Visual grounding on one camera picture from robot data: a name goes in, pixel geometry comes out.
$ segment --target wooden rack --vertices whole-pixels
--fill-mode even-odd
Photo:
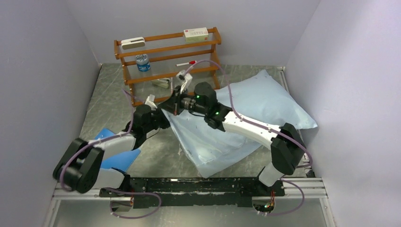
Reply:
[[[217,64],[220,65],[220,61],[219,61],[219,59],[217,57],[217,53],[216,53],[216,44],[219,44],[219,45],[221,44],[220,34],[216,27],[208,29],[208,32],[209,32],[208,41],[190,43],[190,44],[185,43],[184,32],[145,37],[144,39],[145,39],[146,45],[144,47],[135,48],[136,51],[133,51],[133,52],[122,52],[122,50],[120,48],[121,41],[114,40],[115,58],[120,59],[120,61],[121,61],[124,83],[125,83],[125,85],[128,85],[128,87],[130,88],[131,94],[133,96],[135,95],[134,84],[136,84],[136,83],[151,81],[154,79],[171,78],[171,77],[174,77],[180,70],[186,69],[188,67],[188,65],[187,65],[185,68],[179,68],[179,67],[175,67],[175,64],[174,64],[174,67],[170,67],[170,68],[166,68],[166,69],[159,67],[159,70],[157,71],[157,70],[152,70],[152,67],[154,65],[154,64],[152,64],[152,62],[168,61],[168,60],[172,60],[172,59],[182,59],[181,62],[178,62],[178,63],[183,63],[183,62],[188,62],[188,61],[192,61],[192,60],[198,60],[198,59],[194,59],[195,58],[194,56],[197,56],[198,58],[200,58],[199,60],[205,59],[205,57],[210,57],[210,59],[212,61],[215,61]],[[133,73],[133,76],[131,76],[131,74],[128,70],[128,66],[136,65],[136,62],[135,61],[126,61],[126,59],[125,59],[128,57],[131,57],[131,58],[135,57],[138,54],[159,53],[159,52],[173,51],[173,50],[179,50],[179,49],[185,49],[185,48],[195,48],[195,47],[206,46],[206,45],[210,45],[211,46],[210,49],[150,58],[149,62],[150,62],[151,70],[148,72],[145,72],[145,73],[139,72],[138,70],[136,70],[136,72]],[[193,73],[198,73],[198,72],[210,71],[210,74],[213,77],[213,81],[215,84],[214,89],[220,89],[220,85],[219,85],[218,79],[216,77],[216,70],[218,70],[217,66],[209,64],[209,63],[203,64],[203,62],[202,62],[202,63],[196,65],[194,67],[194,69],[192,69],[190,71],[190,73],[193,74]],[[162,102],[168,98],[169,98],[168,96],[158,97],[155,99],[155,102]],[[132,98],[132,104],[134,106],[136,106],[136,105],[142,104],[142,102],[135,101],[134,98]]]

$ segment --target black wire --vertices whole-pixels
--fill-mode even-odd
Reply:
[[[198,115],[198,114],[194,114],[193,112],[189,112],[189,113],[194,115],[195,117],[205,117],[205,115]]]
[[[152,138],[152,137],[154,137],[156,134],[158,134],[160,132],[160,128],[159,128],[159,130],[155,133],[155,134],[153,134],[153,135],[151,135],[151,136],[149,136],[149,138],[146,138],[147,140],[148,139],[150,139],[150,138]]]

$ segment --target white wall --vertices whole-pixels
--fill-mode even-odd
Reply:
[[[68,0],[100,62],[113,40],[216,26],[222,63],[285,65],[320,0]]]
[[[322,0],[287,64],[339,227],[401,226],[401,1]]]
[[[63,0],[2,1],[0,29],[0,226],[37,227],[99,66]]]

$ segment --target wooden shelf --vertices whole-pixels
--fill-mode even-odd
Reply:
[[[166,35],[156,35],[144,37],[146,45],[143,47],[135,48],[130,52],[123,52],[120,48],[121,41],[114,41],[114,54],[116,59],[120,59],[123,70],[124,83],[130,87],[131,93],[134,95],[133,84],[151,81],[154,79],[161,78],[171,78],[174,77],[179,71],[188,68],[188,65],[176,67],[176,64],[189,62],[189,61],[199,61],[203,59],[210,59],[220,64],[217,53],[216,44],[221,44],[221,37],[216,27],[208,29],[209,37],[208,41],[197,42],[197,43],[185,43],[184,33],[173,33]],[[199,47],[210,45],[210,49],[199,50]],[[166,56],[152,56],[155,53],[175,51],[179,49],[197,49],[192,52],[184,52],[179,54],[172,54]],[[135,61],[128,61],[127,59],[133,58],[138,54],[149,54],[150,70],[147,72],[140,72],[136,67]],[[215,89],[219,89],[219,83],[216,77],[216,70],[218,67],[210,64],[209,62],[202,62],[194,67],[190,73],[206,72],[210,71],[213,77],[213,82],[215,84]],[[156,102],[161,102],[166,100],[168,97],[156,98]],[[140,105],[141,102],[135,102],[132,99],[133,105]]]

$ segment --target plastic container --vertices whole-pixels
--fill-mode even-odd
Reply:
[[[135,56],[135,61],[137,63],[139,71],[146,72],[150,69],[149,57],[147,54],[140,54]]]

